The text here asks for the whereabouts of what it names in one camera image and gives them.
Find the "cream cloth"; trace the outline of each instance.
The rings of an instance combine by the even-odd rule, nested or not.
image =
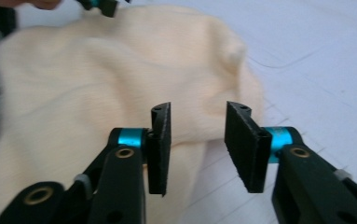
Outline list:
[[[223,138],[226,101],[254,110],[262,91],[245,46],[217,18],[171,6],[122,8],[0,44],[0,213],[39,181],[68,188],[115,127],[151,127],[172,102],[165,198],[147,195],[148,223],[174,223],[190,201],[206,141]]]

